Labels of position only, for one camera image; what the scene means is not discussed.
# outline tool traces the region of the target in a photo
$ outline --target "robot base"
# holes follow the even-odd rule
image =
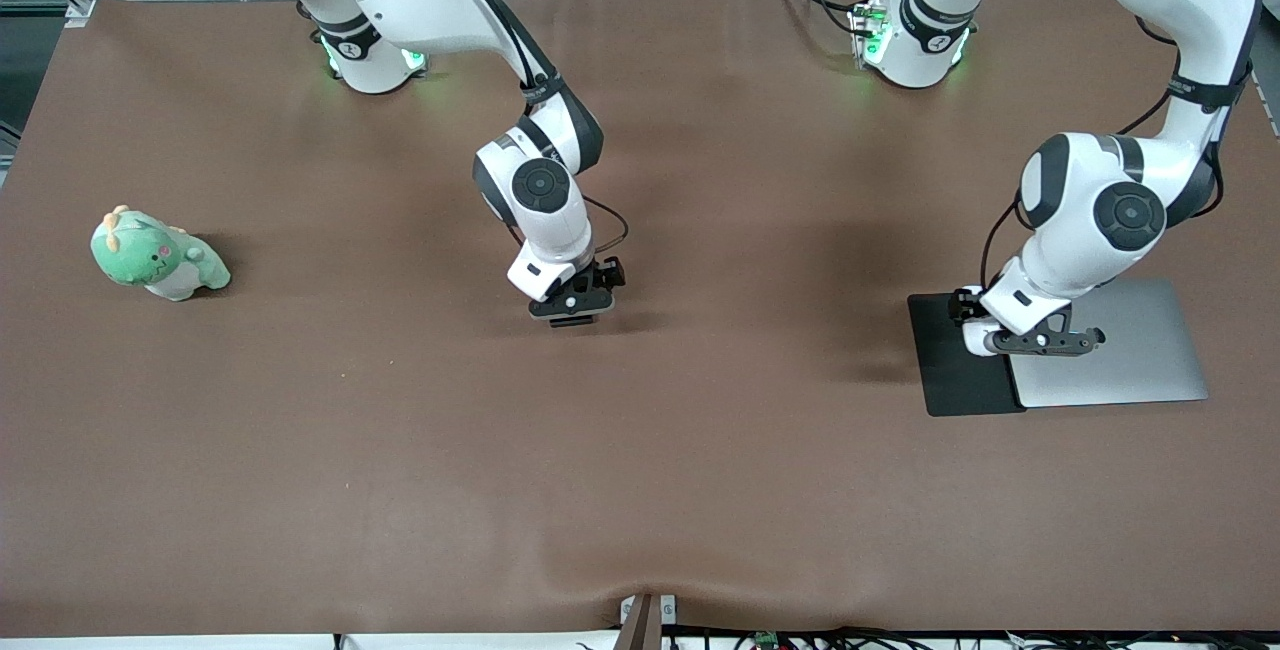
[[[931,416],[1027,408],[1203,400],[1208,392],[1187,322],[1166,280],[1116,280],[1075,299],[1074,322],[1106,330],[1079,357],[997,354],[964,345],[951,296],[910,296],[908,307]]]
[[[553,328],[595,322],[595,316],[613,310],[613,289],[627,284],[618,258],[591,261],[588,267],[557,287],[543,302],[529,303],[532,319],[545,319]]]
[[[900,15],[902,3],[905,0],[867,0],[849,13],[851,27],[872,35],[869,38],[854,35],[854,59],[859,70],[870,68],[900,88],[929,88],[960,63],[972,29],[965,29],[955,44],[950,38],[941,38],[946,42],[941,52],[924,52],[920,41],[913,38],[901,22],[895,19]]]

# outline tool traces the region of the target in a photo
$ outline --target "green led light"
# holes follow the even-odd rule
[[[401,50],[404,56],[404,63],[408,65],[410,70],[421,70],[426,65],[426,56],[421,52],[411,52],[410,50]]]
[[[960,58],[964,58],[964,44],[968,40],[969,40],[968,32],[960,36],[960,41],[956,42],[956,54],[951,56],[951,65],[956,65],[956,63],[960,61]]]

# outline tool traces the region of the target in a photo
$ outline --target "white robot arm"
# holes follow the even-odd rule
[[[553,326],[590,322],[625,284],[617,258],[595,260],[575,177],[600,157],[604,134],[503,0],[300,0],[353,90],[385,93],[434,52],[489,50],[520,79],[516,127],[476,152],[472,177],[486,203],[525,239],[507,271],[530,313]]]
[[[1119,1],[1178,45],[1164,129],[1155,138],[1064,132],[1032,155],[1020,201],[1034,235],[991,287],[960,290],[952,303],[975,354],[1092,351],[1103,337],[1070,331],[1071,299],[1201,212],[1215,184],[1221,193],[1219,145],[1248,75],[1261,0]],[[1052,316],[1064,326],[1051,328]]]
[[[904,88],[937,84],[969,40],[982,0],[869,0],[855,6],[854,50],[864,67]]]

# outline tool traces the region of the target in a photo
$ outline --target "table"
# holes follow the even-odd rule
[[[470,180],[520,113],[499,59],[370,99],[291,3],[102,0],[64,32],[0,193],[0,632],[584,630],[640,590],[735,627],[1280,624],[1252,86],[1226,203],[1133,271],[1174,281],[1212,398],[932,418],[906,296],[972,281],[1028,154],[1137,116],[1166,49],[1112,0],[987,0],[908,91],[803,0],[512,6],[634,226],[595,326],[504,281]],[[111,285],[115,203],[232,287]]]

